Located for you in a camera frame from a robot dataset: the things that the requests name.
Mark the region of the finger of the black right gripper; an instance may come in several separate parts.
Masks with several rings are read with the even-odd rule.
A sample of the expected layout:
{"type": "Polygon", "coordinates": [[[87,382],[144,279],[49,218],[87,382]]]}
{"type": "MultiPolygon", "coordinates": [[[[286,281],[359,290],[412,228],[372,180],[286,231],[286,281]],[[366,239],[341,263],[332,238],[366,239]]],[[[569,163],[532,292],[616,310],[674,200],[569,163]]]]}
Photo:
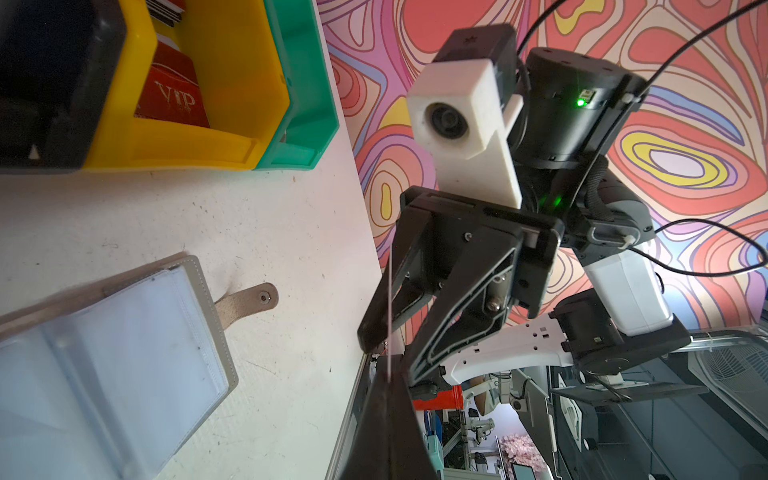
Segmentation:
{"type": "Polygon", "coordinates": [[[434,221],[415,207],[401,211],[392,258],[357,330],[362,351],[374,352],[390,333],[418,313],[435,293],[434,221]]]}
{"type": "Polygon", "coordinates": [[[502,311],[486,309],[493,279],[512,271],[523,244],[518,227],[510,232],[481,227],[458,254],[443,289],[403,357],[407,384],[426,380],[458,350],[497,331],[502,311]]]}

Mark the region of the yellow plastic bin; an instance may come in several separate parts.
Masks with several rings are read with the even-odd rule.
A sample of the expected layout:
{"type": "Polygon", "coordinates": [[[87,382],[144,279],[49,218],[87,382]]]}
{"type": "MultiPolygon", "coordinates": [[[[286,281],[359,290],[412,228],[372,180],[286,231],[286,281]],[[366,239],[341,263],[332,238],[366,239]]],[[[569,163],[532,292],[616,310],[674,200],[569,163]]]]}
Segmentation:
{"type": "Polygon", "coordinates": [[[272,2],[187,1],[173,27],[119,6],[127,37],[85,169],[255,169],[290,107],[272,2]]]}

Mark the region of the aluminium front rail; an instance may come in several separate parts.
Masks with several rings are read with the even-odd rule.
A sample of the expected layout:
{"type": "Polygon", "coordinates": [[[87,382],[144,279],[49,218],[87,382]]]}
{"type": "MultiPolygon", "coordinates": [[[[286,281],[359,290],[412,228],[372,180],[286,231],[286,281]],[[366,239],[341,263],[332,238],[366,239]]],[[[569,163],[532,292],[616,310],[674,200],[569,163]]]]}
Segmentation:
{"type": "Polygon", "coordinates": [[[375,378],[378,358],[378,354],[364,354],[361,359],[325,480],[339,479],[348,462],[368,392],[375,378]]]}

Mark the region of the red VIP card in bin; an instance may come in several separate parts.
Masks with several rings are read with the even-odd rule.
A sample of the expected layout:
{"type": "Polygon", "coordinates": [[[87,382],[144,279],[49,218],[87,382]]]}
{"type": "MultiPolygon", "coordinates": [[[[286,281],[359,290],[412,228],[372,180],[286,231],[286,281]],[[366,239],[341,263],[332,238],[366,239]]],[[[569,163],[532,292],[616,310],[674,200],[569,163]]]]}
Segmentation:
{"type": "Polygon", "coordinates": [[[159,41],[134,116],[209,128],[192,59],[159,41]]]}

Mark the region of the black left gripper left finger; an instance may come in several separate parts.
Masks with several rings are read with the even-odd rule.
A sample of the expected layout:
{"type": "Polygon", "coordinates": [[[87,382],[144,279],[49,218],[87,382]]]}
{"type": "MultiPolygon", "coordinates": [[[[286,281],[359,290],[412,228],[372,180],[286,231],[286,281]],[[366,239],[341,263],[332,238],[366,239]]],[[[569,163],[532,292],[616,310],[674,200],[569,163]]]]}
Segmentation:
{"type": "Polygon", "coordinates": [[[381,371],[371,384],[350,457],[339,479],[390,478],[389,400],[389,377],[386,371],[381,371]]]}

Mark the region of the green plastic bin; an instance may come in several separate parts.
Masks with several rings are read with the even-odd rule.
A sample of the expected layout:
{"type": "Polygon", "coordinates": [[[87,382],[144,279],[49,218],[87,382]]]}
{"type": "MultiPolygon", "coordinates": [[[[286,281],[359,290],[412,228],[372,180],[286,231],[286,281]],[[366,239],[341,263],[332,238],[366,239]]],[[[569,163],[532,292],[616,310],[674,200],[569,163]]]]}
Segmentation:
{"type": "Polygon", "coordinates": [[[312,170],[338,128],[339,120],[312,1],[267,1],[289,106],[256,168],[312,170]]]}

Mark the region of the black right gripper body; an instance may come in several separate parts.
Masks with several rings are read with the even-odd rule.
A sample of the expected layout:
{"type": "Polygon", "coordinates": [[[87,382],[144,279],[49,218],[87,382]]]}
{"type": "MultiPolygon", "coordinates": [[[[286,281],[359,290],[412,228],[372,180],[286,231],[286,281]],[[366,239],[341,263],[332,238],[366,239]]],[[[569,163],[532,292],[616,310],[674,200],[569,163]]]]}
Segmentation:
{"type": "Polygon", "coordinates": [[[454,317],[542,310],[564,225],[557,219],[423,187],[400,197],[392,243],[393,315],[430,300],[454,317]]]}

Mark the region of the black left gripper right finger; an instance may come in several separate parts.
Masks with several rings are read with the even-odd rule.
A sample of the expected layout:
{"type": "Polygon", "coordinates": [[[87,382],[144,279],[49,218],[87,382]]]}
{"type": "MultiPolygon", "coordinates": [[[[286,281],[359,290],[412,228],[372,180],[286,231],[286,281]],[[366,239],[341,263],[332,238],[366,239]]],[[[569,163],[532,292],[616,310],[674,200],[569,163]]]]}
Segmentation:
{"type": "Polygon", "coordinates": [[[392,378],[388,393],[388,478],[439,479],[401,376],[392,378]]]}

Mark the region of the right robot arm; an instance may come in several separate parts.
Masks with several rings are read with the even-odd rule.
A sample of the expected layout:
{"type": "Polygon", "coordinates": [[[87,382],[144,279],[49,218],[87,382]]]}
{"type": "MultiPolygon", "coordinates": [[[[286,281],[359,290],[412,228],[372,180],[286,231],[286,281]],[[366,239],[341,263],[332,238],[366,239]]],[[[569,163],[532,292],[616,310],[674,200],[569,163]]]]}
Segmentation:
{"type": "Polygon", "coordinates": [[[407,95],[438,185],[400,197],[363,351],[425,310],[401,371],[434,391],[533,366],[615,375],[687,345],[645,256],[649,209],[605,155],[643,84],[563,50],[443,48],[407,95]]]}

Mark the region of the black plastic bin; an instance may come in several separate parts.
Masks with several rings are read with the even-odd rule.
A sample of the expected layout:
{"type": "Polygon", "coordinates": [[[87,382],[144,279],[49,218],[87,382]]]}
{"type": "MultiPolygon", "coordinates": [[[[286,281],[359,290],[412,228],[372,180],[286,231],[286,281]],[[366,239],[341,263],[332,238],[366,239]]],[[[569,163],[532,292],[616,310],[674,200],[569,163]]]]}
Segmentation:
{"type": "Polygon", "coordinates": [[[2,2],[2,173],[83,168],[126,35],[116,1],[2,2]]]}

